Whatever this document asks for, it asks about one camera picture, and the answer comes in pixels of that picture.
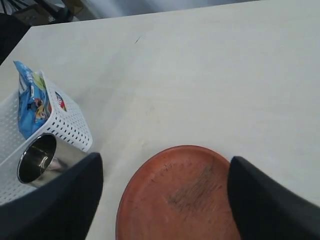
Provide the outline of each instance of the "snack bag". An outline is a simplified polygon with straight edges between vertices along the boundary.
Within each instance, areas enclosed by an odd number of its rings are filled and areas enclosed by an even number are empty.
[[[42,76],[20,61],[14,64],[19,72],[18,128],[27,139],[47,121],[51,105]]]

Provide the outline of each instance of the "white plastic basket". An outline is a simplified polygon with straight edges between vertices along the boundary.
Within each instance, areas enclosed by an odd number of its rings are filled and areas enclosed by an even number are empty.
[[[20,198],[35,188],[22,184],[17,177],[21,154],[32,140],[43,133],[52,133],[65,142],[87,152],[93,139],[79,106],[42,75],[49,101],[51,115],[27,140],[18,129],[18,90],[0,104],[0,205]],[[63,100],[65,109],[61,108]]]

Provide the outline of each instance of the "chip bag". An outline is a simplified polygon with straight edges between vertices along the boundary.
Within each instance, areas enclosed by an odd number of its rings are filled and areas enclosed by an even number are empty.
[[[14,61],[19,72],[18,128],[25,139],[49,118],[51,105],[45,81],[20,61]]]

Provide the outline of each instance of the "metal cup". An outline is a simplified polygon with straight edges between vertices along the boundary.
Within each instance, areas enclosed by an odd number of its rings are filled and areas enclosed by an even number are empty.
[[[71,144],[45,133],[38,136],[24,151],[17,169],[23,184],[41,187],[50,182],[87,154]]]

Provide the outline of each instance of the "clay saucer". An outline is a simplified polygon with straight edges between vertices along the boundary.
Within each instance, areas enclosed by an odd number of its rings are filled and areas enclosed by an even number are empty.
[[[166,149],[128,183],[117,240],[239,240],[227,196],[229,162],[200,146]]]

